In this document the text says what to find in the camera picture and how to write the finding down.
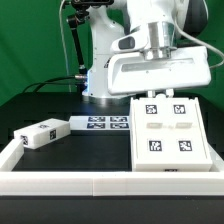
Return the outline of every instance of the black cable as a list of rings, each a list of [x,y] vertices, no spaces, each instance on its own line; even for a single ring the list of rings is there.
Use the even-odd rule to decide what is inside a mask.
[[[67,79],[75,79],[73,75],[71,76],[63,76],[63,77],[58,77],[58,78],[53,78],[53,79],[48,79],[45,82],[55,82],[55,81],[61,81],[61,80],[67,80]],[[39,89],[41,89],[43,86],[45,86],[44,82],[40,85],[38,85],[33,92],[37,92]]]
[[[77,86],[79,83],[74,83],[74,84],[71,84],[71,83],[54,83],[54,82],[38,82],[38,83],[33,83],[29,86],[27,86],[23,91],[22,93],[25,93],[27,91],[27,89],[33,87],[33,86],[36,86],[36,85],[64,85],[64,86],[67,86],[67,85],[73,85],[73,86]]]

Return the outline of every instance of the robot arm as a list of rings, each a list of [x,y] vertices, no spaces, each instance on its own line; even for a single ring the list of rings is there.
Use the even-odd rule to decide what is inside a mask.
[[[206,48],[176,47],[180,35],[176,32],[175,20],[183,29],[188,22],[190,3],[190,0],[127,1],[130,34],[115,40],[111,47],[116,54],[108,71],[111,94],[209,84],[211,75]]]
[[[184,29],[196,2],[204,4],[204,0],[72,0],[75,21],[82,24],[90,15],[92,30],[93,65],[84,97],[105,100],[207,85],[211,77],[206,49],[176,47],[180,35],[175,19]],[[129,28],[110,20],[106,7],[123,9],[124,26]]]

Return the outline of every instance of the white box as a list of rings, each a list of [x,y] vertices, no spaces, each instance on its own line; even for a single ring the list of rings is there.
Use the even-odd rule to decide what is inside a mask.
[[[49,119],[14,131],[15,139],[23,139],[24,147],[36,149],[71,133],[67,121]]]
[[[131,101],[133,171],[209,171],[212,160],[198,100]]]

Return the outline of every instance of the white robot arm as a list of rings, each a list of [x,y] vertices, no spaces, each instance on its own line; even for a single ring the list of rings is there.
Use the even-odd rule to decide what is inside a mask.
[[[108,71],[111,94],[180,89],[209,84],[205,47],[177,49],[189,0],[127,1],[130,34],[113,42]]]
[[[93,65],[87,73],[84,99],[112,103],[140,92],[207,85],[211,77],[206,49],[176,47],[180,34],[175,20],[183,29],[191,3],[192,0],[73,0],[78,15],[90,15],[92,30]],[[125,22],[129,24],[124,26],[129,25],[130,29],[126,33],[108,18],[107,9],[127,12]]]

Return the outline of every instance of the black tabletop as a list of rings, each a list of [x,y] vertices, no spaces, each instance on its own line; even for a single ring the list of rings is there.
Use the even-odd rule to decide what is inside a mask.
[[[178,97],[194,97],[178,94]],[[224,116],[199,97],[208,142],[224,155]],[[13,131],[71,115],[124,116],[129,105],[84,103],[78,94],[25,93],[0,107],[0,149]],[[26,149],[14,171],[128,171],[128,131],[75,131],[37,150]],[[223,223],[223,197],[0,197],[1,223]]]

